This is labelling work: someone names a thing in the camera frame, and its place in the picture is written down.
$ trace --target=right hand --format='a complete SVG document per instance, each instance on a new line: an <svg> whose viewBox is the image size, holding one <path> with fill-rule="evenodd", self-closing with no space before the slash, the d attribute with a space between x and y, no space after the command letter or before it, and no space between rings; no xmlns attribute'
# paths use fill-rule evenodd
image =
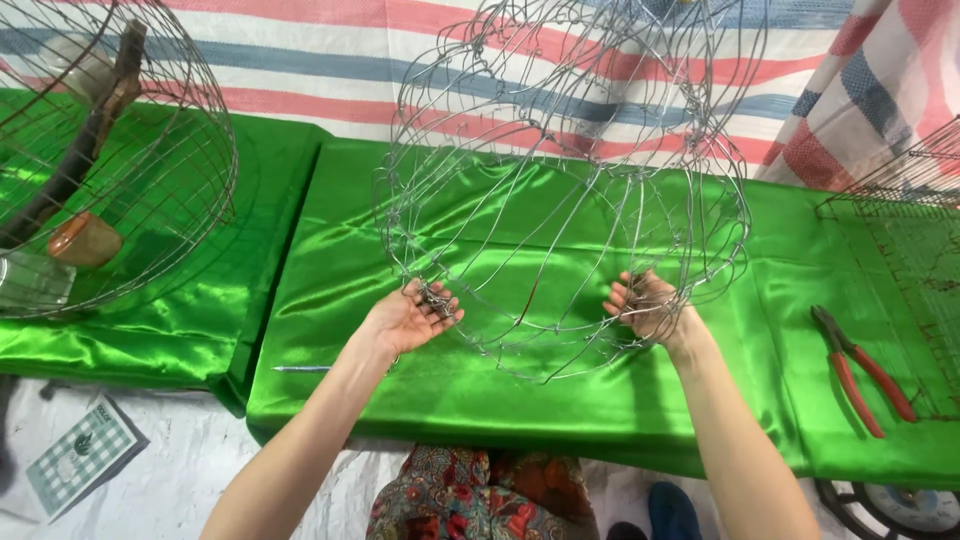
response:
<svg viewBox="0 0 960 540"><path fill-rule="evenodd" d="M676 306L676 287L658 278L651 269L639 276L623 272L620 280L611 283L609 300L603 303L607 313L629 326L636 337L664 345L681 339L674 330L681 315L692 312L693 306Z"/></svg>

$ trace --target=red handle pliers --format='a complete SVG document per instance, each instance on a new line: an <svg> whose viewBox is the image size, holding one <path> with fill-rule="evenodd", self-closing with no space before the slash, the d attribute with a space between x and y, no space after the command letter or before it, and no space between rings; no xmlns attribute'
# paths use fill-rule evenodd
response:
<svg viewBox="0 0 960 540"><path fill-rule="evenodd" d="M845 352L852 356L853 359L856 360L856 363L860 364L864 371L870 374L870 377L879 384L883 393L890 399L890 403L893 404L894 409L897 410L900 418L907 422L916 422L917 414L913 411L913 407L910 405L910 402L907 401L906 396L903 395L900 387L883 371L883 368L876 365L876 362L864 353L863 349L860 349L859 345L855 345L847 339L847 336L844 335L840 327L837 326L836 321L833 320L833 316L830 315L829 311L823 306L811 306L810 315L812 315L826 331L830 344L830 363L833 364L833 369L836 370L837 376L840 378L840 385L843 386L844 393L847 394L850 404L853 405L853 410L856 411L856 415L863 421L863 425L867 427L870 435L878 439L882 439L884 436L883 430L881 430L879 424L876 423L874 414L867 408L867 404L864 403L863 398L860 397L860 391L856 389L856 383L853 381L850 365L844 356Z"/></svg>

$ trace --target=floral skirt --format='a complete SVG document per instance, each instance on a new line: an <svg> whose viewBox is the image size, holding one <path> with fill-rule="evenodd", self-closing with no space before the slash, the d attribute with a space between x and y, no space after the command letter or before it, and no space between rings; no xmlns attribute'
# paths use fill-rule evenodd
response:
<svg viewBox="0 0 960 540"><path fill-rule="evenodd" d="M599 532L574 458L417 445L373 503L367 538L587 540Z"/></svg>

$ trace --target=bird cage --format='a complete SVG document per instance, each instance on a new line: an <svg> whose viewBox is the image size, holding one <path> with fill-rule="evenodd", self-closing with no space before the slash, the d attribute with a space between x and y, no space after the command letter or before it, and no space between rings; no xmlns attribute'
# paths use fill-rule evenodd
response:
<svg viewBox="0 0 960 540"><path fill-rule="evenodd" d="M443 280L468 343L540 382L649 343L600 309L620 270L676 285L636 299L664 325L721 294L750 227L725 126L766 20L740 1L504 0L445 28L404 76L379 172L396 273Z"/></svg>
<svg viewBox="0 0 960 540"><path fill-rule="evenodd" d="M918 414L960 420L960 116L818 208L866 225L929 344Z"/></svg>
<svg viewBox="0 0 960 540"><path fill-rule="evenodd" d="M0 317L97 307L231 217L209 66L156 0L0 0Z"/></svg>

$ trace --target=wire frame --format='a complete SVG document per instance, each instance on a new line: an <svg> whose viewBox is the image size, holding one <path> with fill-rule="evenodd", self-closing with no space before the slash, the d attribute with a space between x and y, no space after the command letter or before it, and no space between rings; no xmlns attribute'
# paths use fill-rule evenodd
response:
<svg viewBox="0 0 960 540"><path fill-rule="evenodd" d="M468 343L540 382L650 342L600 307L620 270L676 285L631 308L665 328L722 294L750 229L724 128L766 23L763 2L504 0L443 29L404 76L378 177L400 278L442 279Z"/></svg>
<svg viewBox="0 0 960 540"><path fill-rule="evenodd" d="M146 27L137 102L122 110L76 192L0 256L0 317L100 306L163 274L232 216L237 156L227 108L170 10L156 0L0 0L0 226L70 157L134 21ZM84 212L123 237L98 268L49 255L55 229Z"/></svg>
<svg viewBox="0 0 960 540"><path fill-rule="evenodd" d="M817 212L866 224L934 365L905 366L921 389L914 407L935 420L960 420L960 116L888 161Z"/></svg>

